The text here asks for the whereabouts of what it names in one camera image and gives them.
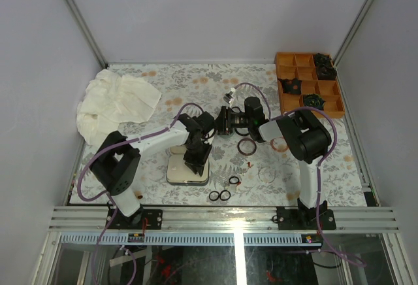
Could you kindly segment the cream and navy jewelry box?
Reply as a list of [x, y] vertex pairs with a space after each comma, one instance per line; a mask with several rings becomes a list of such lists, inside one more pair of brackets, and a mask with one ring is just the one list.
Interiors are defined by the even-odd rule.
[[183, 159], [186, 148], [173, 146], [169, 148], [170, 156], [167, 167], [167, 182], [177, 186], [205, 186], [209, 180], [210, 163], [206, 162], [202, 176], [195, 174], [185, 165]]

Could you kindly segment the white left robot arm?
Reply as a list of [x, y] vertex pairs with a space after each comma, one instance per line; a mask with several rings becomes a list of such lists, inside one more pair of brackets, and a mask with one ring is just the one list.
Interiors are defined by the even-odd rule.
[[183, 113], [161, 131], [131, 140], [119, 131], [108, 135], [89, 164], [89, 169], [121, 212], [122, 224], [129, 229], [136, 229], [143, 221], [141, 204], [133, 186], [140, 160], [173, 146], [184, 146], [181, 164], [192, 175], [202, 177], [208, 172], [207, 161], [212, 149], [205, 136], [212, 131], [215, 131], [215, 119], [210, 113], [203, 112], [194, 117]]

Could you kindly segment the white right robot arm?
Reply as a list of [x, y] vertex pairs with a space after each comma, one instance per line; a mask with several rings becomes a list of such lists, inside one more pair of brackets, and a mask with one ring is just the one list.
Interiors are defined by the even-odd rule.
[[300, 196], [298, 222], [305, 229], [312, 229], [321, 221], [321, 213], [316, 209], [322, 205], [321, 163], [333, 151], [336, 128], [332, 133], [318, 120], [315, 113], [325, 116], [322, 110], [313, 107], [299, 107], [275, 119], [268, 119], [260, 99], [249, 97], [244, 101], [244, 111], [235, 112], [230, 107], [222, 107], [215, 119], [220, 135], [227, 135], [235, 128], [246, 128], [250, 139], [256, 143], [270, 142], [284, 138], [300, 170]]

